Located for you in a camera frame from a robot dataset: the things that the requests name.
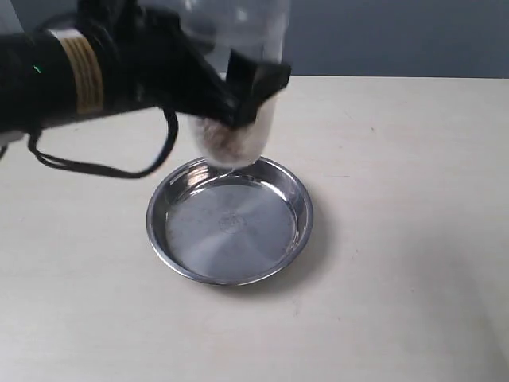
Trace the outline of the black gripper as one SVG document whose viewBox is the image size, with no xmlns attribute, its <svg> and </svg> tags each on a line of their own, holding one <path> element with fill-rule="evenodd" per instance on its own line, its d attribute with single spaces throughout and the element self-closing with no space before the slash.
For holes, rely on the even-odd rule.
<svg viewBox="0 0 509 382">
<path fill-rule="evenodd" d="M 161 7 L 79 1 L 77 26 L 96 49 L 107 113 L 159 107 L 238 129 L 289 83 L 286 62 L 232 50 L 225 84 L 184 35 L 179 16 Z"/>
</svg>

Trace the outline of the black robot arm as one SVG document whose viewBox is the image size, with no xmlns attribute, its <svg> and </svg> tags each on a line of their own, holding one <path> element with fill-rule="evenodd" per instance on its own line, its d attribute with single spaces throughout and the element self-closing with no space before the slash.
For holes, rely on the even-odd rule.
<svg viewBox="0 0 509 382">
<path fill-rule="evenodd" d="M 289 65 L 238 52 L 221 76 L 172 10 L 80 1 L 68 20 L 66 29 L 2 36 L 2 132 L 151 107 L 240 128 L 289 82 Z"/>
</svg>

